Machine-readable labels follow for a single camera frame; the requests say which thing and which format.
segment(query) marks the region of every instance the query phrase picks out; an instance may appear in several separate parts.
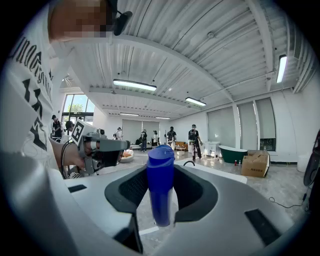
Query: window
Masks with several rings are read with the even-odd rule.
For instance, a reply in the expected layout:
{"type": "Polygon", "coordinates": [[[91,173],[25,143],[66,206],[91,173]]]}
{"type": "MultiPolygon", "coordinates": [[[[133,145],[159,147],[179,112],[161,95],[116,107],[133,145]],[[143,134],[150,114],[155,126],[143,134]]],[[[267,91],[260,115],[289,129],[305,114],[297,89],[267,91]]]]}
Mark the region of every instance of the window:
{"type": "Polygon", "coordinates": [[[95,112],[95,105],[91,102],[90,99],[88,99],[88,103],[87,103],[85,112],[95,112]]]}
{"type": "Polygon", "coordinates": [[[65,97],[62,125],[67,121],[72,121],[74,124],[77,120],[82,120],[90,125],[94,122],[95,105],[84,94],[71,94],[65,97]]]}
{"type": "Polygon", "coordinates": [[[252,102],[238,105],[240,142],[244,150],[256,150],[258,141],[257,120],[252,102]]]}
{"type": "Polygon", "coordinates": [[[64,103],[64,108],[63,108],[63,112],[69,112],[70,111],[70,107],[72,104],[72,99],[74,98],[73,95],[67,95],[65,98],[65,103],[64,103]]]}
{"type": "Polygon", "coordinates": [[[223,146],[236,146],[236,128],[233,108],[208,113],[209,141],[223,146]]]}
{"type": "Polygon", "coordinates": [[[93,116],[86,116],[86,117],[84,118],[84,121],[85,121],[86,123],[88,123],[89,125],[93,125],[93,123],[94,123],[94,117],[93,117],[93,116]]]}
{"type": "Polygon", "coordinates": [[[86,112],[87,100],[84,94],[74,95],[70,112],[86,112]]]}
{"type": "Polygon", "coordinates": [[[276,124],[270,98],[257,100],[256,108],[260,123],[260,150],[276,150],[276,124]]]}

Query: hand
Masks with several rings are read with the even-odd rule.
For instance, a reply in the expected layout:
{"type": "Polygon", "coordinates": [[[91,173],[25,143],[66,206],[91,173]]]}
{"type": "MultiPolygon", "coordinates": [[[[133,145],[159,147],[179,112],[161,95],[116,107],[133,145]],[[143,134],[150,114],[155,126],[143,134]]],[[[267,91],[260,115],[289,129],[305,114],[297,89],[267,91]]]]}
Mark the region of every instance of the hand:
{"type": "MultiPolygon", "coordinates": [[[[100,148],[100,143],[96,143],[96,148],[100,148]]],[[[84,152],[87,156],[89,156],[92,152],[90,141],[86,141],[84,143],[84,152]]],[[[78,166],[80,168],[85,167],[85,160],[80,157],[78,152],[78,147],[76,144],[72,144],[66,148],[65,154],[64,154],[64,166],[78,166]]]]}

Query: man in black shirt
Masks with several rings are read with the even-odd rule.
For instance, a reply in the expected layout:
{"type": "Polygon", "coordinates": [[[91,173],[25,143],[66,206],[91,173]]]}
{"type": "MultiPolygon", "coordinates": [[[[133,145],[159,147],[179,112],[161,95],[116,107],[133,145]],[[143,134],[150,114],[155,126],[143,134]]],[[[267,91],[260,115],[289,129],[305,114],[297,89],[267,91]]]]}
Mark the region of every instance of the man in black shirt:
{"type": "Polygon", "coordinates": [[[177,134],[174,131],[174,127],[170,127],[170,131],[166,135],[164,135],[168,139],[168,146],[170,146],[173,150],[175,150],[176,147],[176,140],[177,140],[177,134]]]}
{"type": "Polygon", "coordinates": [[[52,116],[52,120],[53,120],[53,131],[54,131],[54,137],[56,138],[61,138],[62,137],[62,128],[61,128],[61,124],[60,121],[58,120],[58,118],[56,117],[56,115],[52,116]]]}
{"type": "Polygon", "coordinates": [[[144,129],[143,132],[141,132],[141,152],[146,152],[147,151],[147,130],[144,129]]]}
{"type": "Polygon", "coordinates": [[[202,155],[201,155],[199,142],[200,142],[200,145],[202,146],[202,141],[200,139],[199,132],[196,130],[195,124],[192,125],[192,129],[189,131],[188,136],[189,136],[189,145],[192,147],[192,160],[196,161],[196,152],[198,154],[198,157],[201,159],[202,155]]]}

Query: bathtub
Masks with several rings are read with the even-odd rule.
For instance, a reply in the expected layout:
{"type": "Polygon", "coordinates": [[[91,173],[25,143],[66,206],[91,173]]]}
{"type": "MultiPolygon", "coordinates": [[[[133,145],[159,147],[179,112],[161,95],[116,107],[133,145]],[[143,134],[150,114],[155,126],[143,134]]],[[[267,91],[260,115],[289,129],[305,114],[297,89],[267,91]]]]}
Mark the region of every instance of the bathtub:
{"type": "Polygon", "coordinates": [[[246,149],[240,149],[240,148],[234,148],[229,146],[219,146],[221,155],[223,157],[223,160],[226,163],[235,163],[235,160],[237,164],[239,164],[239,161],[241,161],[244,158],[244,156],[248,155],[248,150],[246,149]]]}

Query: cable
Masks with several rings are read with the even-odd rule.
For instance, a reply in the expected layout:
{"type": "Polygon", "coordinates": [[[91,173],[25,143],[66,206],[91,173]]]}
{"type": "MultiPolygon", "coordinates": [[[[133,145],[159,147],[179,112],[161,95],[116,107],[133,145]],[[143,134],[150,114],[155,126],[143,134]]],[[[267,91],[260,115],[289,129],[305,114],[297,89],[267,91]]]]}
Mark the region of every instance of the cable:
{"type": "Polygon", "coordinates": [[[195,163],[194,163],[193,161],[186,161],[186,162],[183,164],[183,166],[185,166],[187,163],[192,163],[192,164],[193,164],[193,166],[196,166],[196,165],[195,165],[195,163]]]}
{"type": "Polygon", "coordinates": [[[64,179],[67,179],[67,177],[65,176],[65,168],[64,168],[64,158],[65,158],[65,152],[67,147],[70,144],[73,144],[74,142],[70,143],[70,140],[68,140],[65,144],[63,144],[62,149],[61,149],[61,156],[60,156],[60,165],[61,165],[61,174],[63,176],[64,179]]]}
{"type": "Polygon", "coordinates": [[[309,190],[309,187],[307,188],[306,192],[305,192],[304,195],[303,195],[303,199],[302,199],[302,203],[301,203],[301,204],[294,204],[294,205],[291,205],[291,206],[287,207],[287,206],[284,206],[284,205],[276,202],[275,198],[272,197],[272,196],[269,197],[269,200],[270,200],[272,203],[276,203],[277,205],[280,205],[280,206],[282,206],[282,207],[284,207],[284,208],[287,208],[287,209],[289,209],[289,208],[291,208],[291,207],[294,207],[294,206],[302,206],[303,203],[304,203],[304,201],[306,200],[308,190],[309,190]]]}

